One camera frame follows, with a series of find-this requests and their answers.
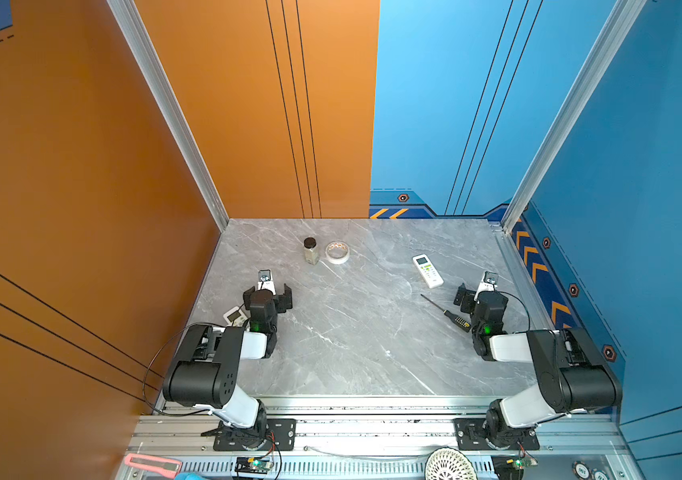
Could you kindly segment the black yellow screwdriver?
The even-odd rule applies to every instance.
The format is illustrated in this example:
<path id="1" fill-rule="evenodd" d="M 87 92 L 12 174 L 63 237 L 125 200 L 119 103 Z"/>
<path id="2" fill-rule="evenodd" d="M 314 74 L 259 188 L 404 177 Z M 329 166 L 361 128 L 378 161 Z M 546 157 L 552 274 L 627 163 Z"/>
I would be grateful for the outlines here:
<path id="1" fill-rule="evenodd" d="M 436 307 L 444 317 L 446 317 L 452 324 L 460 328 L 462 331 L 467 333 L 471 331 L 471 323 L 469 320 L 448 310 L 447 308 L 443 308 L 442 306 L 438 305 L 436 302 L 434 302 L 424 294 L 421 294 L 421 297 L 425 299 L 427 302 L 429 302 L 431 305 Z"/>

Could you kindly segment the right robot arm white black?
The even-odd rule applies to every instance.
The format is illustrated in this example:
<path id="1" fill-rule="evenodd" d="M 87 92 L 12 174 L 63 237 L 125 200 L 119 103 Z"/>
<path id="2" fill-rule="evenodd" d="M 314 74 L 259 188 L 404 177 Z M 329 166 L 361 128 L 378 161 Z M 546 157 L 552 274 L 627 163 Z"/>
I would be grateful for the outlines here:
<path id="1" fill-rule="evenodd" d="M 585 330 L 508 333 L 503 324 L 508 298 L 492 285 L 478 290 L 460 285 L 454 304 L 469 318 L 450 312 L 445 316 L 471 335 L 482 360 L 526 363 L 535 373 L 532 386 L 492 401 L 482 418 L 454 422 L 461 450 L 535 450 L 537 426 L 571 413 L 620 405 L 620 381 Z"/>

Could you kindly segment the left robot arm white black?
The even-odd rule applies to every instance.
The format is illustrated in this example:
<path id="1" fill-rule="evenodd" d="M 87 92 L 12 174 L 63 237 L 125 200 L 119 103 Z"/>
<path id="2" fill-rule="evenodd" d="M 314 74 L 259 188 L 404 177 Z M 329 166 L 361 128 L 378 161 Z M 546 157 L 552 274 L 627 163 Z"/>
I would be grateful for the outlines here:
<path id="1" fill-rule="evenodd" d="M 278 340 L 278 315 L 293 307 L 292 290 L 275 294 L 251 288 L 243 294 L 250 317 L 242 326 L 189 326 L 169 364 L 163 397 L 219 419 L 202 433 L 216 451 L 287 449 L 293 420 L 270 422 L 264 403 L 237 384 L 243 360 L 268 359 Z"/>

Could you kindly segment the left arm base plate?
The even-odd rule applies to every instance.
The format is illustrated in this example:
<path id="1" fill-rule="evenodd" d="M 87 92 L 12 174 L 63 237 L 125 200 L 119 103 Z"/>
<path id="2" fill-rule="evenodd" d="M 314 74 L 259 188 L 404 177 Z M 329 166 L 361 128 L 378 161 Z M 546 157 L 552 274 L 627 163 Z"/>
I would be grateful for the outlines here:
<path id="1" fill-rule="evenodd" d="M 292 418 L 268 418 L 264 431 L 253 428 L 224 427 L 214 439 L 213 449 L 218 452 L 255 451 L 267 452 L 275 442 L 282 452 L 292 451 L 296 439 L 297 421 Z"/>

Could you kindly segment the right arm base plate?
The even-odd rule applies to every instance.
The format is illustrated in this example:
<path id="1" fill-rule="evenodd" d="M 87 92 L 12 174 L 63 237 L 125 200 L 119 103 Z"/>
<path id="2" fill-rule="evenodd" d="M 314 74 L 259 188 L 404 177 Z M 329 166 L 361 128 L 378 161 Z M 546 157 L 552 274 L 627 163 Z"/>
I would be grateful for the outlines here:
<path id="1" fill-rule="evenodd" d="M 501 423 L 495 430 L 484 418 L 466 417 L 453 420 L 458 449 L 462 451 L 519 450 L 537 451 L 541 448 L 533 428 L 511 428 Z"/>

